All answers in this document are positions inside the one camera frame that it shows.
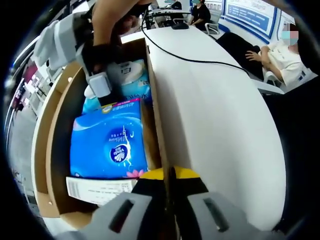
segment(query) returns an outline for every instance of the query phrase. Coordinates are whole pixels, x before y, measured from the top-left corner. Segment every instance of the logo on package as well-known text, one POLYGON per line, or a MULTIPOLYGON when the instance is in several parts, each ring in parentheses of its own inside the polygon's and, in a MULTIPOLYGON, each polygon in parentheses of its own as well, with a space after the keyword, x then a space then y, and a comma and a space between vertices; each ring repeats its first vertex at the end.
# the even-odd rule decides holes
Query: logo on package
POLYGON ((102 112, 104 114, 107 114, 111 111, 111 109, 112 109, 112 105, 108 105, 108 106, 105 106, 104 108, 102 108, 102 112))
POLYGON ((128 155, 128 148, 124 144, 118 145, 115 148, 112 148, 110 151, 111 159, 118 164, 126 160, 127 155, 128 155))

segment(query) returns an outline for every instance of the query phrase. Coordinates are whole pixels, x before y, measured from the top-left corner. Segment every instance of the paper label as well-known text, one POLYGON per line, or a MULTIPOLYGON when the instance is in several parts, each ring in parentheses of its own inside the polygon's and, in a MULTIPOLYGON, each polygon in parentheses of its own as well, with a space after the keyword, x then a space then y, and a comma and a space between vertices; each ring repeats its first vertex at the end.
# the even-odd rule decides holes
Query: paper label
POLYGON ((97 205, 104 205, 123 192, 131 193, 136 179, 92 180, 66 177, 70 197, 97 205))

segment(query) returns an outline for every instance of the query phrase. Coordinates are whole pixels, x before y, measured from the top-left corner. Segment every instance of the black cable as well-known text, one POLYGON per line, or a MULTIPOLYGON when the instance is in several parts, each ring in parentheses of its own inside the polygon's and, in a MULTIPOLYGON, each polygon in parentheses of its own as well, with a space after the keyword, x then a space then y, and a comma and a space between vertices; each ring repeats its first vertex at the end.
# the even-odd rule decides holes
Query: black cable
POLYGON ((221 65, 227 65, 227 66, 230 66, 230 67, 234 67, 236 69, 240 69, 242 71, 244 71, 249 77, 249 72, 247 70, 245 70, 244 68, 242 67, 239 67, 239 66, 235 66, 235 65, 232 65, 232 64, 229 64, 229 63, 226 63, 226 62, 222 62, 222 61, 202 61, 202 60, 193 60, 193 59, 188 59, 188 58, 184 58, 182 56, 178 56, 178 55, 175 55, 165 49, 163 49, 162 47, 160 47, 158 44, 156 44, 154 41, 152 41, 150 39, 150 37, 145 33, 144 31, 144 28, 143 28, 143 25, 144 25, 144 21, 145 21, 145 17, 146 17, 146 14, 147 14, 147 11, 145 11, 144 13, 144 16, 143 16, 143 19, 142 19, 142 23, 141 23, 141 30, 143 32, 143 34, 150 40, 150 42, 152 42, 156 47, 158 47, 159 49, 161 49, 162 51, 164 51, 165 53, 171 55, 171 56, 174 56, 178 59, 181 59, 181 60, 184 60, 184 61, 187 61, 187 62, 192 62, 192 63, 201 63, 201 64, 221 64, 221 65))

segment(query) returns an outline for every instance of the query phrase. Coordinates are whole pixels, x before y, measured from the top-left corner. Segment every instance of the person's arm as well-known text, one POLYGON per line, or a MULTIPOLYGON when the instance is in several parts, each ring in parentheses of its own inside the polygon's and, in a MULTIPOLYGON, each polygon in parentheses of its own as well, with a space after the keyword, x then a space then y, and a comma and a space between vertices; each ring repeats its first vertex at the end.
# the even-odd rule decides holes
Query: person's arm
POLYGON ((191 25, 195 19, 195 8, 196 6, 194 6, 191 10, 191 18, 190 18, 190 21, 188 22, 189 25, 191 25))
POLYGON ((97 0, 92 13, 93 45, 110 44, 115 24, 136 4, 152 0, 97 0))
POLYGON ((280 82, 285 83, 284 79, 282 77, 281 71, 275 66, 273 65, 271 62, 263 65, 263 67, 267 70, 267 71, 271 71, 273 72, 273 74, 276 76, 277 79, 279 79, 280 82))
POLYGON ((290 85, 292 82, 297 81, 301 76, 303 64, 302 62, 295 62, 287 66, 285 69, 279 70, 273 64, 270 64, 268 71, 274 73, 274 75, 286 86, 290 85))
POLYGON ((199 24, 201 22, 203 22, 204 20, 199 18, 197 21, 195 21, 194 23, 192 23, 192 25, 196 25, 196 24, 199 24))
POLYGON ((268 46, 263 46, 261 48, 261 63, 262 65, 267 65, 270 63, 270 59, 268 57, 268 52, 270 51, 270 48, 268 46))

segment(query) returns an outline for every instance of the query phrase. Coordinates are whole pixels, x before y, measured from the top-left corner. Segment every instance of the poster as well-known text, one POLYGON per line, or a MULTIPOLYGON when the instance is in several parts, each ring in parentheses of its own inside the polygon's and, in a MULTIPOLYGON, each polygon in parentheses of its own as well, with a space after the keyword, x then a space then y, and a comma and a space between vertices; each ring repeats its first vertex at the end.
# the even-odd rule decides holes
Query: poster
POLYGON ((282 31, 284 29, 285 24, 294 24, 294 23, 295 23, 295 19, 292 16, 290 16, 289 14, 282 11, 280 21, 279 21, 278 30, 276 32, 276 38, 278 40, 281 39, 281 34, 282 34, 282 31))
POLYGON ((209 10, 220 10, 222 14, 224 13, 225 0, 205 0, 204 4, 209 10))
POLYGON ((225 0, 225 15, 271 37, 277 9, 263 0, 225 0))

